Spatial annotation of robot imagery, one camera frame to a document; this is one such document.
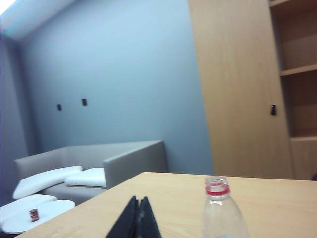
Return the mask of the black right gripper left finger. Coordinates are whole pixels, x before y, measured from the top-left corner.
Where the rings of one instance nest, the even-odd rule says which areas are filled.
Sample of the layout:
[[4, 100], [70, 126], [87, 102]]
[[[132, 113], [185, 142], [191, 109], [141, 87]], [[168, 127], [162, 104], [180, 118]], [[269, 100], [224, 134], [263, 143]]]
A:
[[106, 238], [140, 238], [140, 215], [139, 200], [132, 196]]

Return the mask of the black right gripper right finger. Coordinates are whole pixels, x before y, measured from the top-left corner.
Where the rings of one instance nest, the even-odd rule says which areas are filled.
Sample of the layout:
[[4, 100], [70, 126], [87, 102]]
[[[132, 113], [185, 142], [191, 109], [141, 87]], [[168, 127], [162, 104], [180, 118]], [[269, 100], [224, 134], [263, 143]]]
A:
[[162, 238], [149, 199], [145, 196], [137, 209], [135, 238]]

